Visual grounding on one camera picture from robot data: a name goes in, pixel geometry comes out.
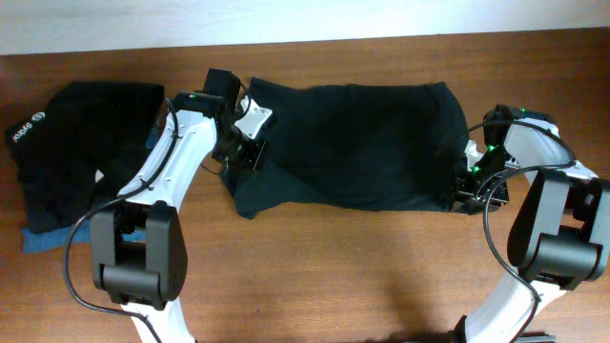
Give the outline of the dark green t-shirt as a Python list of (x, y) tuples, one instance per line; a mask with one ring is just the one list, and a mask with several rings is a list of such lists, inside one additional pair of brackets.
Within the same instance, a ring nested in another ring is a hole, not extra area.
[(449, 212), (468, 142), (466, 117), (444, 82), (293, 89), (255, 78), (272, 110), (257, 171), (221, 180), (239, 215), (318, 203), (362, 211)]

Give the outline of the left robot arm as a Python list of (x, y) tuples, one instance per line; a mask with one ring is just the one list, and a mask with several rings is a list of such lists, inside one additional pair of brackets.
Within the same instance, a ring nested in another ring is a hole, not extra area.
[(230, 71), (208, 71), (202, 90), (168, 102), (165, 128), (135, 176), (90, 219), (93, 285), (130, 317), (144, 342), (192, 342), (179, 295), (188, 254), (179, 211), (207, 156), (251, 172), (271, 116)]

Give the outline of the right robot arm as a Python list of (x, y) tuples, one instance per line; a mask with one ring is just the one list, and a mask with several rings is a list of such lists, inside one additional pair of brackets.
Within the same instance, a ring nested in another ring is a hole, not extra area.
[[(504, 274), (485, 302), (464, 315), (454, 342), (554, 342), (528, 333), (549, 303), (602, 276), (609, 263), (609, 182), (583, 166), (560, 138), (552, 117), (496, 105), (480, 128), (486, 152), (465, 147), (453, 186), (458, 212), (479, 213), (485, 239)], [(500, 255), (490, 212), (509, 200), (507, 182), (524, 175), (530, 185)]]

